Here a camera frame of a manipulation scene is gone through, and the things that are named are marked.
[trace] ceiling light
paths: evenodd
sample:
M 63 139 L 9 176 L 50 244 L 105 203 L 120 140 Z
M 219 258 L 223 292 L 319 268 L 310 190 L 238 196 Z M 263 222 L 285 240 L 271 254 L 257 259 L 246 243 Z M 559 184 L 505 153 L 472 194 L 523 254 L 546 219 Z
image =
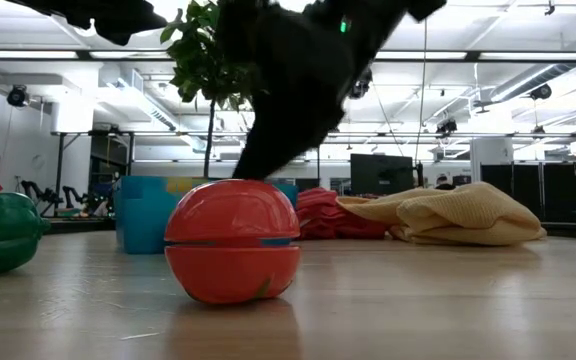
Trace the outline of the ceiling light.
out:
M 74 51 L 6 51 L 0 50 L 0 59 L 76 59 Z
M 514 53 L 514 52 L 499 52 L 499 53 L 482 53 L 479 56 L 481 60 L 522 60 L 522 61 L 574 61 L 576 60 L 576 52 L 543 52 L 543 53 Z
M 181 131 L 181 135 L 208 136 L 208 131 Z M 213 131 L 213 136 L 246 136 L 248 133 L 243 131 Z
M 376 132 L 335 132 L 335 133 L 328 133 L 329 137 L 347 137 L 347 136 L 357 136 L 357 137 L 371 137 L 371 136 L 379 136 L 379 133 Z
M 168 163 L 171 162 L 173 160 L 133 160 L 132 162 L 136 162 L 136 163 Z
M 429 60 L 455 60 L 466 57 L 466 52 L 437 51 L 426 52 L 425 58 Z M 423 51 L 380 51 L 375 57 L 377 60 L 423 60 Z
M 281 7 L 286 10 L 302 12 L 306 5 L 312 3 L 312 0 L 280 0 L 278 1 Z
M 91 51 L 96 59 L 170 59 L 165 51 Z
M 134 135 L 160 137 L 160 136 L 178 136 L 178 133 L 174 131 L 138 131 L 135 132 Z

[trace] orange ball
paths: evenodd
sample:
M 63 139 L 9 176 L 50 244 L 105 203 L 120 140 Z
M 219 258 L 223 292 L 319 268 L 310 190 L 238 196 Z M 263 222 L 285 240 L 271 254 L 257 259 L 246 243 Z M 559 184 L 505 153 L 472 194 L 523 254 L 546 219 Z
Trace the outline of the orange ball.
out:
M 194 299 L 232 304 L 280 295 L 297 271 L 299 221 L 272 185 L 221 180 L 199 186 L 168 221 L 166 259 Z

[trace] teal container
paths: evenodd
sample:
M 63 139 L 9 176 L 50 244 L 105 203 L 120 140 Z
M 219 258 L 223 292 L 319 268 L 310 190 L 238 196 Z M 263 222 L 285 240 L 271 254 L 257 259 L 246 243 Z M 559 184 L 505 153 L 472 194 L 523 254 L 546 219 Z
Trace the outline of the teal container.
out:
M 115 186 L 117 242 L 127 254 L 163 254 L 168 218 L 181 198 L 204 178 L 124 176 Z M 276 185 L 296 207 L 297 187 Z

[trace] green leaves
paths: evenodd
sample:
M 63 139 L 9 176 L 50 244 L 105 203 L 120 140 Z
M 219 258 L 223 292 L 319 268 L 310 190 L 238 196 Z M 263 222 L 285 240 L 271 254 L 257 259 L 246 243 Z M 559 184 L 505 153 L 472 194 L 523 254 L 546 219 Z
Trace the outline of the green leaves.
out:
M 238 111 L 250 98 L 250 71 L 246 66 L 227 63 L 215 42 L 219 6 L 213 2 L 201 5 L 193 0 L 186 9 L 185 21 L 183 14 L 179 9 L 160 37 L 164 43 L 175 31 L 182 33 L 166 50 L 175 60 L 175 76 L 170 84 L 178 88 L 183 102 L 196 100 L 201 91 L 206 100 L 215 99 L 220 108 L 227 105 Z

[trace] yellow towel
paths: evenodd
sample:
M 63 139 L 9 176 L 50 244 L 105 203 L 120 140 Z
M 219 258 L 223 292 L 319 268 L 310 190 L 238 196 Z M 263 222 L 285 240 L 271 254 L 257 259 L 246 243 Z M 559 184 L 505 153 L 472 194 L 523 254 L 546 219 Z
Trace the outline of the yellow towel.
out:
M 546 236 L 525 206 L 487 183 L 452 191 L 414 189 L 379 199 L 338 197 L 346 210 L 391 225 L 390 233 L 423 244 L 514 245 Z

